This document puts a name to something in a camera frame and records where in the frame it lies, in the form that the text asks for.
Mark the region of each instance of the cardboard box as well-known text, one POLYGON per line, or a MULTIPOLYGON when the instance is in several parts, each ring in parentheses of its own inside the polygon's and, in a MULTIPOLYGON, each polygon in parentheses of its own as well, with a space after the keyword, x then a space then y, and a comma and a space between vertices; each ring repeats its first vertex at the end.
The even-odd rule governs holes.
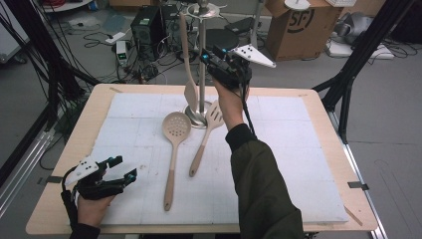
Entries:
POLYGON ((318 57, 323 51, 343 8, 332 7, 324 0, 308 0, 306 11, 294 11, 284 0, 268 0, 273 15, 266 47, 276 62, 318 57))
POLYGON ((109 0, 109 5, 116 7, 140 7, 157 4, 159 4, 158 0, 109 0))

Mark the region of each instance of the jacket sleeve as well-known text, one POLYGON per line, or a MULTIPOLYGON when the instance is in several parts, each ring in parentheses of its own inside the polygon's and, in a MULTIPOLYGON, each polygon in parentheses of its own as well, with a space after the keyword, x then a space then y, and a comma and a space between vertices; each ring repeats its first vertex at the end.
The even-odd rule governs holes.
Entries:
POLYGON ((292 203, 271 149, 245 124, 226 136, 239 197, 239 226, 244 238, 304 238, 301 210, 292 203))
POLYGON ((100 228, 78 223, 73 230, 70 239, 97 239, 100 228))

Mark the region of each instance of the box label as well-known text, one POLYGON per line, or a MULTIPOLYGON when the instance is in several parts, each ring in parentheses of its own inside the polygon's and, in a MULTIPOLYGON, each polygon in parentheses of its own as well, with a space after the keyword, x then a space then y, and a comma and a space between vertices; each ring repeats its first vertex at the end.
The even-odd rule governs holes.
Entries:
POLYGON ((289 20, 288 33, 300 33, 306 29, 314 18, 315 9, 295 11, 289 20))

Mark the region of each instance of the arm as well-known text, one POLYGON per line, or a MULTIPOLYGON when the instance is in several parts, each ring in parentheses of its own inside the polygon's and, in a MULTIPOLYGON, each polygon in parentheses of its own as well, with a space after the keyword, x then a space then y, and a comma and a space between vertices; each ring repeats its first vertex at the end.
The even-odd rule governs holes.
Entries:
POLYGON ((106 209, 114 196, 99 200, 86 200, 78 197, 78 224, 70 239, 96 239, 100 235, 100 224, 106 215, 106 209))
POLYGON ((214 86, 228 129, 231 165, 239 197, 242 238, 304 238, 301 211, 292 203, 271 149, 243 122, 242 102, 218 81, 214 86))

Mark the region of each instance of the wooden spoon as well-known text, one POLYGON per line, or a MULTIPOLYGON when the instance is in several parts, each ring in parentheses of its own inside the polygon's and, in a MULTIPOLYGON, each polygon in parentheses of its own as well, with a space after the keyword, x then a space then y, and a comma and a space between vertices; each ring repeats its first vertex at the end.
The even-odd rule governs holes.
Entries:
POLYGON ((162 132, 173 146, 164 195, 164 210, 166 211, 170 210, 171 203, 173 202, 174 168, 176 166, 177 148, 180 142, 187 138, 191 128, 192 125, 189 117, 180 112, 171 113, 162 122, 162 132))
POLYGON ((183 59, 185 64, 185 70, 187 74, 188 81, 185 86, 184 95, 187 104, 189 105, 190 109, 196 113, 198 110, 198 87, 193 81, 192 73, 190 72, 190 62, 189 62, 189 49, 187 45, 187 31, 186 31, 186 20, 183 13, 179 13, 180 15, 180 37, 182 40, 182 49, 183 49, 183 59))

